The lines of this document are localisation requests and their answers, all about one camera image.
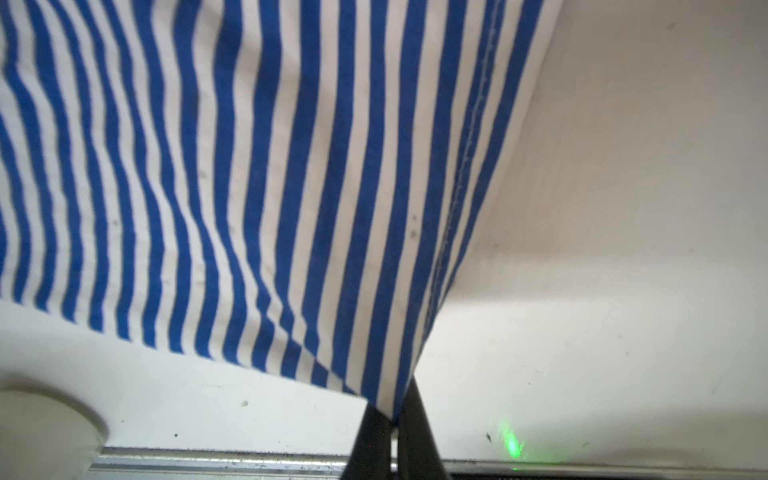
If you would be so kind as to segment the navy striped tank top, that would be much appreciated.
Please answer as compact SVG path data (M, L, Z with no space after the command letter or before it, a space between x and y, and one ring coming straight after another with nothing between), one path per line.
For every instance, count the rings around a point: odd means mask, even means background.
M1 296L398 416L557 1L5 1Z

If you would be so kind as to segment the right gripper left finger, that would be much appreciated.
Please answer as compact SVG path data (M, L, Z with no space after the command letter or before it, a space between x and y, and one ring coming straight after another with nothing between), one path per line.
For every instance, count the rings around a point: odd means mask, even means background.
M365 408L360 427L341 480L391 478L391 420L374 407Z

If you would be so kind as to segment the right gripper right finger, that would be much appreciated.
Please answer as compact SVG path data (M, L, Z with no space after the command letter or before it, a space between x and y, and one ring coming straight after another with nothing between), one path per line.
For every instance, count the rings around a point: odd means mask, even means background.
M440 458L415 379L398 417L397 473L404 480L450 480Z

